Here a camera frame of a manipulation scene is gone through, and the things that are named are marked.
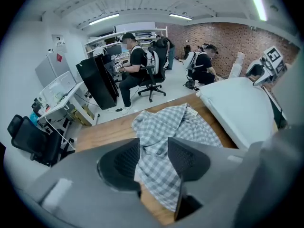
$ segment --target red brick wall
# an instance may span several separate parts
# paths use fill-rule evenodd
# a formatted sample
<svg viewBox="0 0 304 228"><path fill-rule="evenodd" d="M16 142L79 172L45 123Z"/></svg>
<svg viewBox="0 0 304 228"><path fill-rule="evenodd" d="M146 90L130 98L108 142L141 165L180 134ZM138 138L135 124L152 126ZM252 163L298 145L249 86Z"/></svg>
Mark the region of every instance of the red brick wall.
<svg viewBox="0 0 304 228"><path fill-rule="evenodd" d="M197 46L203 43L215 45L218 48L218 55L212 60L212 65L222 76L230 73L238 51L245 54L241 76L245 75L253 60L259 59L263 51L273 45L283 54L285 63L291 64L299 52L298 47L288 44L288 41L282 37L259 28L251 30L247 25L204 23L180 26L155 23L155 26L157 28L168 26L168 37L175 44L175 54L179 57L184 53L183 47L186 44L191 46L191 50L196 50Z"/></svg>

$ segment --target cardboard box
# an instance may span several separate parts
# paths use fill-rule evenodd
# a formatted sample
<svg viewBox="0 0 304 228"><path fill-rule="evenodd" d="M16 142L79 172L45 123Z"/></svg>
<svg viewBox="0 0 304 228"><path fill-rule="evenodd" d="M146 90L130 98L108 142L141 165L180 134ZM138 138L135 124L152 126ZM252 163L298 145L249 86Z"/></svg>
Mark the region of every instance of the cardboard box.
<svg viewBox="0 0 304 228"><path fill-rule="evenodd" d="M88 113L88 115L94 119L94 115L93 113L90 111L90 109L86 106L86 105L83 105L82 108ZM79 122L80 124L82 124L83 126L92 126L81 114L79 111L77 111L76 108L74 108L72 110L72 112L70 113L71 116L75 119L75 121Z"/></svg>

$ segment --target fluorescent light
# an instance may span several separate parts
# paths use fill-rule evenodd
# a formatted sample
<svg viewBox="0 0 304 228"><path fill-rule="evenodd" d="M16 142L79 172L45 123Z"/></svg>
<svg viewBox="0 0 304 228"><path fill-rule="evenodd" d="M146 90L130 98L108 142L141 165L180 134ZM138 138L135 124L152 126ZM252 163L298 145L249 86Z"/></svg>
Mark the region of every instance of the fluorescent light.
<svg viewBox="0 0 304 228"><path fill-rule="evenodd" d="M100 22L100 21L103 21L103 20L106 20L106 19L115 18L115 17L117 17L117 16L119 16L119 14L113 14L113 15L110 15L110 16L108 16L108 17L104 17L104 18L101 18L101 19L95 20L95 21L93 21L93 22L89 23L89 25L96 24L96 23L98 23L98 22Z"/></svg>
<svg viewBox="0 0 304 228"><path fill-rule="evenodd" d="M177 18L180 18L180 19L186 19L186 20L192 20L191 18L188 18L188 17L185 17L185 16L181 16L181 15L177 15L177 14L169 14L170 16L172 17L177 17Z"/></svg>
<svg viewBox="0 0 304 228"><path fill-rule="evenodd" d="M260 20L267 21L266 12L262 0L253 0L255 3Z"/></svg>

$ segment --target checkered cloth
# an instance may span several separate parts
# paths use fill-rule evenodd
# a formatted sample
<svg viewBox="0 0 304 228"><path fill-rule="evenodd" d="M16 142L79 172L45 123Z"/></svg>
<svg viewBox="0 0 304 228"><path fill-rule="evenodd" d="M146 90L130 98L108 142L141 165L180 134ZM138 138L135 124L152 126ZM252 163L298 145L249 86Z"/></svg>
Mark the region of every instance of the checkered cloth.
<svg viewBox="0 0 304 228"><path fill-rule="evenodd" d="M168 158L168 138L223 147L208 123L191 110L188 104L183 104L155 114L142 111L132 122L132 128L140 138L139 177L150 193L172 211L176 209L181 180Z"/></svg>

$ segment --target wooden table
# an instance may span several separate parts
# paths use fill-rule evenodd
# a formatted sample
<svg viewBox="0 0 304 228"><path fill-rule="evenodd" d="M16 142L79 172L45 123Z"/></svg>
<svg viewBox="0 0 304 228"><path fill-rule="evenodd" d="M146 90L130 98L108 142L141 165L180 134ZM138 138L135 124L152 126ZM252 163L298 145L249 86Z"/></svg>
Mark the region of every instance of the wooden table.
<svg viewBox="0 0 304 228"><path fill-rule="evenodd" d="M146 111L156 113L168 106L181 105L184 103L189 103L191 107L205 119L205 121L217 134L224 147L237 148L233 141L230 139L230 137L227 135L225 130L213 116L213 114L203 104L201 99L195 96L195 94L184 96L182 98L151 107L149 109L146 109ZM79 152L83 150L88 150L119 140L134 138L135 132L131 128L131 123L139 113L140 112L137 112L106 123L83 129L80 132L80 135L77 140L76 151ZM141 201L145 205L145 207L163 225L172 224L174 222L174 212L169 211L165 207L163 207L143 184L141 184L141 188Z"/></svg>

